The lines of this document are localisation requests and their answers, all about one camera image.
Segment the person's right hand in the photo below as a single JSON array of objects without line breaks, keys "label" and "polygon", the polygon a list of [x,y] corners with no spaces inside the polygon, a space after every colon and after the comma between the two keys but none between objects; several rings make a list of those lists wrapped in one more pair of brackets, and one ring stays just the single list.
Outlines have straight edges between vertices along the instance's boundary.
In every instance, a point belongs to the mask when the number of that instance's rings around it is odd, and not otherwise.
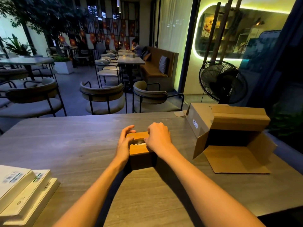
[{"label": "person's right hand", "polygon": [[163,150],[166,150],[172,144],[170,131],[162,122],[153,122],[147,130],[149,136],[154,137],[154,149],[151,150],[156,154],[161,154]]}]

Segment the person's left hand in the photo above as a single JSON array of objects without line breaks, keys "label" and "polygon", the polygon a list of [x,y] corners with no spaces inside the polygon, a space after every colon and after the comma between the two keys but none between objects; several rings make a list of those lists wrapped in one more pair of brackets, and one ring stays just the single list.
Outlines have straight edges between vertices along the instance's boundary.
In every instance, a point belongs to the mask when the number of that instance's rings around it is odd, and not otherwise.
[{"label": "person's left hand", "polygon": [[117,162],[119,167],[122,169],[126,165],[129,159],[129,147],[127,146],[127,137],[134,137],[134,133],[136,131],[133,129],[134,125],[127,126],[121,131],[117,148],[116,148],[116,155],[114,157],[114,161]]}]

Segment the wooden tissue box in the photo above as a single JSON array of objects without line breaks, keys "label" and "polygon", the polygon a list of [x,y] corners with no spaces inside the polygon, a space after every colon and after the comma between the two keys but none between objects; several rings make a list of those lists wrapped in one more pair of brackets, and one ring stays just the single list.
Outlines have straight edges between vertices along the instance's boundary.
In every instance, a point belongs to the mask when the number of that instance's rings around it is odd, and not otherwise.
[{"label": "wooden tissue box", "polygon": [[157,162],[157,154],[149,149],[145,143],[145,139],[149,137],[149,132],[129,133],[126,137],[134,138],[129,146],[131,170],[154,167]]}]

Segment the person's left forearm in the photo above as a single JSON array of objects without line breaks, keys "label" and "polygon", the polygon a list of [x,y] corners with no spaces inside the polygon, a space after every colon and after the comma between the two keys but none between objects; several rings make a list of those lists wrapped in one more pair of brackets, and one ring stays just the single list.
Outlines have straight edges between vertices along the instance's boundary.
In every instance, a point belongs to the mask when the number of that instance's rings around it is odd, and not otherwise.
[{"label": "person's left forearm", "polygon": [[93,227],[114,179],[127,161],[128,157],[116,156],[93,185],[52,227]]}]

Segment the person's right forearm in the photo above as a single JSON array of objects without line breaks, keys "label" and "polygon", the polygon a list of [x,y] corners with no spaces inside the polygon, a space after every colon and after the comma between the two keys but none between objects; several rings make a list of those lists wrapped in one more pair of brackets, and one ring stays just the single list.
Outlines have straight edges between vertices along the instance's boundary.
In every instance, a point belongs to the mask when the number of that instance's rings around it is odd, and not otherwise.
[{"label": "person's right forearm", "polygon": [[154,149],[174,171],[205,227],[265,227],[241,203],[190,163],[172,145]]}]

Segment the white cushioned chair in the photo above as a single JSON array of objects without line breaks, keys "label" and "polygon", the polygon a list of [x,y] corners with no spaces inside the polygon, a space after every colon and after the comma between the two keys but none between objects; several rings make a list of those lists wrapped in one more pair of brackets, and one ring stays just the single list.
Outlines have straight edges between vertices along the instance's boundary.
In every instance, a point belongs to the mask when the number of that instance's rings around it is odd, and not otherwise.
[{"label": "white cushioned chair", "polygon": [[110,57],[101,57],[100,62],[104,66],[118,66],[117,62],[112,62]]},{"label": "white cushioned chair", "polygon": [[106,77],[115,77],[118,85],[121,83],[120,67],[118,66],[117,61],[112,62],[109,59],[99,59],[95,60],[94,64],[99,88],[103,88],[101,78],[104,79],[104,84],[106,84]]}]

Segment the brown bench sofa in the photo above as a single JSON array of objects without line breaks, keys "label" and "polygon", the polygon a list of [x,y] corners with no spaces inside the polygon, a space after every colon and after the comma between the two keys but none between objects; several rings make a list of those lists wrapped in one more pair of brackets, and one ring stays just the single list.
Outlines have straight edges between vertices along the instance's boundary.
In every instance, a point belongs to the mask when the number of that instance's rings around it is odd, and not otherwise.
[{"label": "brown bench sofa", "polygon": [[[176,77],[176,69],[179,53],[163,50],[151,46],[146,46],[148,58],[145,58],[145,64],[140,65],[142,79],[148,84],[160,83],[161,90],[174,91],[174,83]],[[160,59],[166,57],[165,72],[160,70]]]}]

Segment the grey cushion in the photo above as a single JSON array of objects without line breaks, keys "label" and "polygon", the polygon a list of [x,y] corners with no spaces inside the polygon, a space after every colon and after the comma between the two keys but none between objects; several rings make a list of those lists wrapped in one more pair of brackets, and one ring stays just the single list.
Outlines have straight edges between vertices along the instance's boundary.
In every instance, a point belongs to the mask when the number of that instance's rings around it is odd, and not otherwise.
[{"label": "grey cushion", "polygon": [[169,58],[166,56],[161,56],[159,61],[159,71],[162,74],[167,74],[168,67],[169,67]]}]

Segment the grey square dining table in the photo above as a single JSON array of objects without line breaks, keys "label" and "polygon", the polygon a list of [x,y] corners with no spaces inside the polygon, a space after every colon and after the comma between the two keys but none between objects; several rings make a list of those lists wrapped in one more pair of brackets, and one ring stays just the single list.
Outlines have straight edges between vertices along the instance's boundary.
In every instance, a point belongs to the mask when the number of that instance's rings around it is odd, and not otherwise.
[{"label": "grey square dining table", "polygon": [[126,73],[128,75],[129,81],[125,84],[124,92],[132,94],[133,93],[133,85],[134,85],[134,79],[133,79],[133,65],[145,65],[145,61],[140,57],[123,57],[119,56],[117,61],[118,66],[125,66],[126,67]]}]

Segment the open brown cardboard box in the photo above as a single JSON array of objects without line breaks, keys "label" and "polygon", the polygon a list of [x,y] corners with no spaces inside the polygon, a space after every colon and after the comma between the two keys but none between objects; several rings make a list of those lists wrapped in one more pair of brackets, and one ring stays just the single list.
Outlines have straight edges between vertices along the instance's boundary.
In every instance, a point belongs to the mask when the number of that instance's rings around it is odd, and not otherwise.
[{"label": "open brown cardboard box", "polygon": [[264,132],[265,109],[191,103],[185,117],[196,136],[193,160],[204,153],[218,174],[271,174],[267,165],[277,145]]}]

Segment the black standing fan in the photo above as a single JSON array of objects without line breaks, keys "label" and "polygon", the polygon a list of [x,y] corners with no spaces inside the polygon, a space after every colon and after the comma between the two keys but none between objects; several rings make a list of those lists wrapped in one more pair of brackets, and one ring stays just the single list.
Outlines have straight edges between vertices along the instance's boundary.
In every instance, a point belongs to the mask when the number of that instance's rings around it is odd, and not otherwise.
[{"label": "black standing fan", "polygon": [[225,61],[209,61],[199,71],[203,91],[219,104],[235,104],[248,93],[248,82],[236,66]]}]

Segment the white planter box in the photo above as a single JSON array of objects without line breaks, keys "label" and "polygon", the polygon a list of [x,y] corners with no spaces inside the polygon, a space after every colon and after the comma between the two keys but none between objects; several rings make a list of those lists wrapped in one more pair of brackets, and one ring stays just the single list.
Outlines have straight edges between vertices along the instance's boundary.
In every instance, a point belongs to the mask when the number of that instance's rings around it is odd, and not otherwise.
[{"label": "white planter box", "polygon": [[70,75],[74,73],[74,67],[72,61],[67,62],[54,62],[54,68],[57,74]]}]

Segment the white sheer curtain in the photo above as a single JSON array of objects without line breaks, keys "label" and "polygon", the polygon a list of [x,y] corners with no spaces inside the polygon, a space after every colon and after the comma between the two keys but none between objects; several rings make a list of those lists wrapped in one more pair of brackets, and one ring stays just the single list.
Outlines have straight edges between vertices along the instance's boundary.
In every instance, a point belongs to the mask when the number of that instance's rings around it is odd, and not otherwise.
[{"label": "white sheer curtain", "polygon": [[174,90],[180,86],[193,0],[161,0],[158,48],[178,53],[175,61]]}]

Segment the group of red flower decorations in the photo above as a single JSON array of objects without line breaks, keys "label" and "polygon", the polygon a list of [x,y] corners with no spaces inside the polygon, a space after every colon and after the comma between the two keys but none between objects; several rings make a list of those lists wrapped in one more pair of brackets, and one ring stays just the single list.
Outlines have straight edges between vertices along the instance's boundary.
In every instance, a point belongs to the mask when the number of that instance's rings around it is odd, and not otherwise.
[{"label": "group of red flower decorations", "polygon": [[119,50],[130,48],[134,38],[139,37],[140,21],[101,18],[83,19],[76,23],[55,24],[58,41],[70,48],[96,49],[97,44],[104,45],[106,49]]}]

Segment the white flat box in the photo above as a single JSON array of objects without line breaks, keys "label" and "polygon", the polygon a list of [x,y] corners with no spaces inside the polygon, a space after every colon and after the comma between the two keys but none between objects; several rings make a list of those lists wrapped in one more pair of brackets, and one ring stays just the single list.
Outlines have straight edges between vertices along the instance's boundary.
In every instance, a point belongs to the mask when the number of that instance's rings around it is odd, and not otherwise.
[{"label": "white flat box", "polygon": [[35,179],[31,169],[0,165],[0,213]]},{"label": "white flat box", "polygon": [[1,227],[32,227],[59,185],[59,180],[57,178],[52,178],[25,217],[20,220],[5,221]]},{"label": "white flat box", "polygon": [[24,219],[52,179],[49,169],[34,170],[33,172],[36,175],[35,179],[0,213],[0,222]]}]

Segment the wooden pole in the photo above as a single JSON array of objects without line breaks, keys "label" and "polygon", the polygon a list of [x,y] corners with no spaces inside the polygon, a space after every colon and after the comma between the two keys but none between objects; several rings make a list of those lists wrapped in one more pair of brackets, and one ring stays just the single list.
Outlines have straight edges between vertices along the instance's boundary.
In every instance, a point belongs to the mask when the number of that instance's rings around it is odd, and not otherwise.
[{"label": "wooden pole", "polygon": [[233,15],[232,22],[229,25],[228,32],[224,36],[224,43],[222,45],[220,63],[223,62],[231,36],[237,32],[238,26],[243,18],[243,12],[240,10],[241,2],[242,2],[242,0],[237,0],[236,7],[234,7],[233,9],[229,8],[229,11],[228,12],[226,11],[227,17],[229,16],[230,10],[232,10],[234,12],[234,15]]},{"label": "wooden pole", "polygon": [[220,44],[222,41],[222,36],[223,36],[224,30],[225,30],[225,26],[226,26],[227,18],[229,16],[229,11],[231,9],[232,2],[233,2],[233,0],[228,0],[228,2],[225,4],[223,16],[222,16],[222,19],[220,22],[219,32],[218,32],[216,40],[215,40],[213,53],[212,53],[212,57],[210,60],[211,62],[214,62],[217,58],[219,47],[220,47]]},{"label": "wooden pole", "polygon": [[208,43],[207,43],[207,46],[206,46],[206,51],[205,51],[205,56],[204,56],[204,60],[203,60],[203,65],[205,65],[205,63],[207,62],[210,46],[211,46],[211,43],[212,43],[214,31],[215,31],[216,24],[217,24],[217,18],[218,18],[219,12],[220,12],[220,7],[221,7],[221,2],[218,2],[217,6],[216,6],[216,9],[215,9],[215,13],[214,13],[214,19],[213,19],[213,22],[212,22],[212,25],[211,25],[211,31],[210,31]]}]

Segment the framed yellow poster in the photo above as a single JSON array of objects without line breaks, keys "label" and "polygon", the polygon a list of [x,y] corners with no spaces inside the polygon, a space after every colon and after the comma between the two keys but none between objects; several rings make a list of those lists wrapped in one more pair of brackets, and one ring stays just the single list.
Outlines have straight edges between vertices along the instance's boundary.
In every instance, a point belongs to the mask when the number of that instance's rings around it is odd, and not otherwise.
[{"label": "framed yellow poster", "polygon": [[202,38],[209,38],[212,25],[214,22],[214,14],[204,14],[204,18],[202,20]]}]

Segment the grey marble table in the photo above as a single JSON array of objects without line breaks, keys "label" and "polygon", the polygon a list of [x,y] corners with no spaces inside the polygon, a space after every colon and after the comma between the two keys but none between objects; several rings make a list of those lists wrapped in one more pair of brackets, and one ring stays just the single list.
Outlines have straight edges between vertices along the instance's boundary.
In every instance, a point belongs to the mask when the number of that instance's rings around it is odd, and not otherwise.
[{"label": "grey marble table", "polygon": [[55,61],[50,57],[15,57],[0,60],[0,65],[23,65],[29,73],[31,80],[35,80],[32,73],[32,66],[39,64],[54,64]]}]

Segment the dark round-back chair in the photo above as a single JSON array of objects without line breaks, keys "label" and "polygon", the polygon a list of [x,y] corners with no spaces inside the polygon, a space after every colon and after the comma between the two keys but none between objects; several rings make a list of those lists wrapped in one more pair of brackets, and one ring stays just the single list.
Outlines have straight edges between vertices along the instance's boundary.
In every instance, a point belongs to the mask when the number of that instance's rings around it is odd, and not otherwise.
[{"label": "dark round-back chair", "polygon": [[25,68],[0,69],[0,81],[20,80],[28,77],[29,73]]}]

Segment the green potted plant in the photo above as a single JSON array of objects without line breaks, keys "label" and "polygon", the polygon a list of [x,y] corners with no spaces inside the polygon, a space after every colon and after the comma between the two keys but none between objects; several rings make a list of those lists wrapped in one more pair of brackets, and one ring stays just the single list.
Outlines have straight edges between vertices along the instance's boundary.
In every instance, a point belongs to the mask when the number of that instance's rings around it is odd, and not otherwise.
[{"label": "green potted plant", "polygon": [[33,52],[36,52],[36,49],[27,44],[22,44],[18,40],[18,38],[12,34],[11,38],[1,39],[5,43],[4,47],[8,49],[9,51],[21,55],[21,56],[31,56]]}]

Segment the large leafy tree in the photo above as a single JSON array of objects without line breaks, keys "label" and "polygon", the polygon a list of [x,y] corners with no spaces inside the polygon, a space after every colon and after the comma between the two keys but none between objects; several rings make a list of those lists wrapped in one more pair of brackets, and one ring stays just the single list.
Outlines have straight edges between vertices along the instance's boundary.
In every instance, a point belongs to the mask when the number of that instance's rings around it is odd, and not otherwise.
[{"label": "large leafy tree", "polygon": [[46,34],[58,46],[60,34],[80,31],[89,13],[70,0],[0,0],[0,16],[9,17],[14,28],[29,26]]}]

